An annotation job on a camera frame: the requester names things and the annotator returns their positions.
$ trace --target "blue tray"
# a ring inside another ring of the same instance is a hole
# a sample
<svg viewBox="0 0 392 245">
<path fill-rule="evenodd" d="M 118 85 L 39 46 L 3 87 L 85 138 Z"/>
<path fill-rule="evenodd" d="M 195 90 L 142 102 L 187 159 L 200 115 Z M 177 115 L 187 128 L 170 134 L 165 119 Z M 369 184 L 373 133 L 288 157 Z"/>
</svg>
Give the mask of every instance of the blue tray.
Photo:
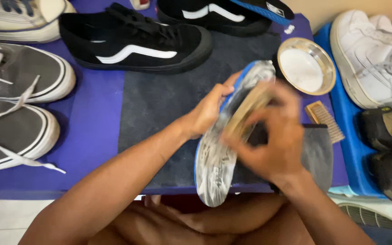
<svg viewBox="0 0 392 245">
<path fill-rule="evenodd" d="M 329 54 L 335 64 L 329 44 L 330 32 L 331 23 L 328 23 L 314 36 L 314 42 Z M 368 171 L 368 156 L 376 151 L 365 145 L 360 138 L 358 114 L 362 112 L 362 109 L 357 107 L 347 95 L 336 65 L 335 68 L 337 70 L 337 81 L 330 92 L 330 96 L 332 107 L 334 108 L 335 120 L 346 136 L 341 141 L 341 148 L 343 150 L 350 188 L 358 195 L 385 198 L 382 191 L 372 181 L 370 172 Z"/>
</svg>

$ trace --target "black shoelace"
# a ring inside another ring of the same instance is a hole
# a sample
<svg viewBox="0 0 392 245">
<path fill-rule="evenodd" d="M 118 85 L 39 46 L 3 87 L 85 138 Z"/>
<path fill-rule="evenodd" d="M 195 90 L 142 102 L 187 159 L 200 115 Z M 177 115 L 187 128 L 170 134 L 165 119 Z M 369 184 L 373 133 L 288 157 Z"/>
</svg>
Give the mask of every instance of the black shoelace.
<svg viewBox="0 0 392 245">
<path fill-rule="evenodd" d="M 158 24 L 153 19 L 144 17 L 142 14 L 139 14 L 134 10 L 119 11 L 111 7 L 106 8 L 105 10 L 114 17 L 122 20 L 125 25 L 134 27 L 133 35 L 142 31 L 143 34 L 157 36 L 159 44 L 174 47 L 182 45 L 181 33 L 174 26 Z"/>
<path fill-rule="evenodd" d="M 22 9 L 19 8 L 19 2 L 24 4 L 25 8 L 27 9 L 27 14 L 29 16 L 33 16 L 33 8 L 30 5 L 31 0 L 0 0 L 1 7 L 3 7 L 4 11 L 11 12 L 14 9 L 18 14 L 22 14 Z"/>
</svg>

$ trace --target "bowl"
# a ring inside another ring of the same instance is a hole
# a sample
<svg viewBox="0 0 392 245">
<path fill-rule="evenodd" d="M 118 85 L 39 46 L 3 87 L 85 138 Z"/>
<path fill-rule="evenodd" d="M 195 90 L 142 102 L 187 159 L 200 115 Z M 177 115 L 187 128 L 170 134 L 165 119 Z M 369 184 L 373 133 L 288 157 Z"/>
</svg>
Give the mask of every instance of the bowl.
<svg viewBox="0 0 392 245">
<path fill-rule="evenodd" d="M 334 63 L 315 42 L 300 37 L 289 38 L 279 47 L 277 59 L 286 80 L 303 93 L 319 96 L 334 88 Z"/>
</svg>

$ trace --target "metal bowl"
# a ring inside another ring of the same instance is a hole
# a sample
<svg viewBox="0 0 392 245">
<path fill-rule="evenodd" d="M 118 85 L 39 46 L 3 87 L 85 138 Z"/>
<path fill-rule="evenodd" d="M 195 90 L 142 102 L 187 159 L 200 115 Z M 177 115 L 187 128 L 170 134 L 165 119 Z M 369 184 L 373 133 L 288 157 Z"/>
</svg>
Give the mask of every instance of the metal bowl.
<svg viewBox="0 0 392 245">
<path fill-rule="evenodd" d="M 309 92 L 303 90 L 302 88 L 296 86 L 294 83 L 288 80 L 288 77 L 280 64 L 280 54 L 288 49 L 294 49 L 294 48 L 309 53 L 319 64 L 321 71 L 323 72 L 323 84 L 319 88 L 319 90 L 315 92 Z M 335 79 L 336 79 L 334 63 L 330 59 L 329 55 L 323 50 L 323 48 L 318 46 L 315 42 L 312 42 L 308 39 L 301 38 L 301 37 L 289 38 L 285 40 L 279 47 L 277 59 L 278 59 L 279 68 L 282 71 L 282 74 L 285 76 L 286 80 L 289 83 L 291 83 L 292 86 L 302 91 L 303 93 L 319 96 L 328 93 L 329 91 L 332 90 L 332 88 L 334 88 Z"/>
</svg>

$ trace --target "man's right hand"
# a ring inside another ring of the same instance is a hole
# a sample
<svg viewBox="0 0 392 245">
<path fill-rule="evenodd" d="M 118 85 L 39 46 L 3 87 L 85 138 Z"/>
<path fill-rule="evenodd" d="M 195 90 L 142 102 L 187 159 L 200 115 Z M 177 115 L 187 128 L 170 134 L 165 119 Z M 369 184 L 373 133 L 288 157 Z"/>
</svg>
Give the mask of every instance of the man's right hand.
<svg viewBox="0 0 392 245">
<path fill-rule="evenodd" d="M 305 171 L 301 164 L 304 129 L 300 124 L 298 95 L 280 82 L 271 85 L 270 90 L 279 105 L 254 111 L 245 123 L 264 121 L 269 132 L 268 144 L 252 147 L 226 135 L 223 141 L 250 170 L 283 190 L 291 179 Z"/>
</svg>

